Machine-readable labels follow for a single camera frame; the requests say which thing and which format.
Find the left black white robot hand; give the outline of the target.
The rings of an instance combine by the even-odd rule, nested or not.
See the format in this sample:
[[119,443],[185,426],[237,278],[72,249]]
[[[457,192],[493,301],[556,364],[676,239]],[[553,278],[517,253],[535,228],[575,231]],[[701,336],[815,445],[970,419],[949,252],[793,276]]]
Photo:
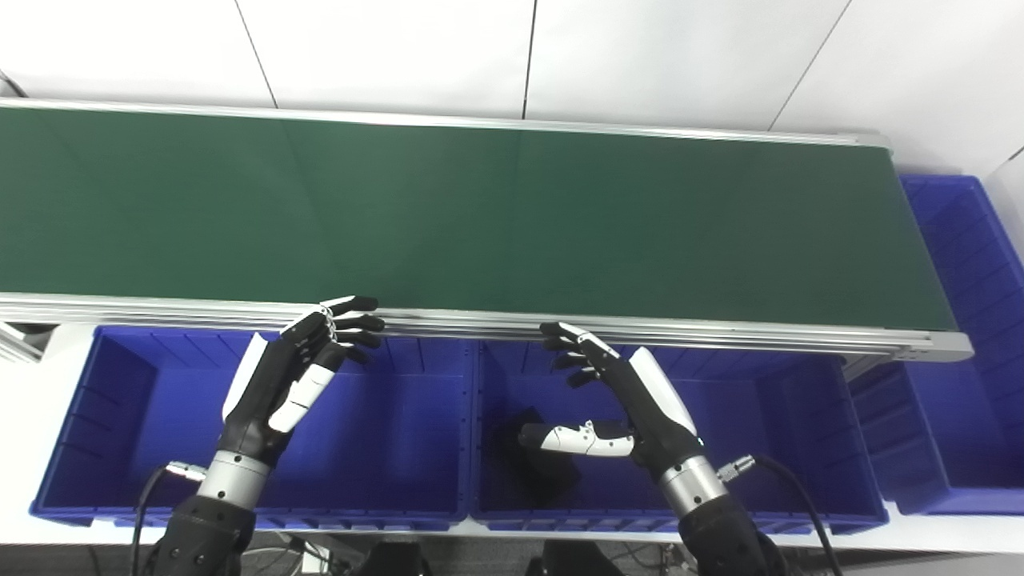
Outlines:
[[343,364],[366,364],[366,351],[380,347],[386,324],[374,314],[378,306],[366,296],[326,300],[274,338],[257,332],[234,371],[216,450],[275,468],[298,422]]

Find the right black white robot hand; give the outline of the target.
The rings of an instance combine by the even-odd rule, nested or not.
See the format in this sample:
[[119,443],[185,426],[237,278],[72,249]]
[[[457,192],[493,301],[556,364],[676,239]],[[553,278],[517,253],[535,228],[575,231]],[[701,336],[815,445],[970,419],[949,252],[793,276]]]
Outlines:
[[522,447],[595,457],[630,456],[655,481],[684,471],[713,474],[694,420],[650,349],[638,347],[626,358],[593,333],[563,322],[543,323],[540,331],[545,349],[560,353],[553,368],[578,369],[567,377],[568,386],[605,384],[624,409],[628,427],[599,433],[592,422],[577,429],[523,424],[518,437]]

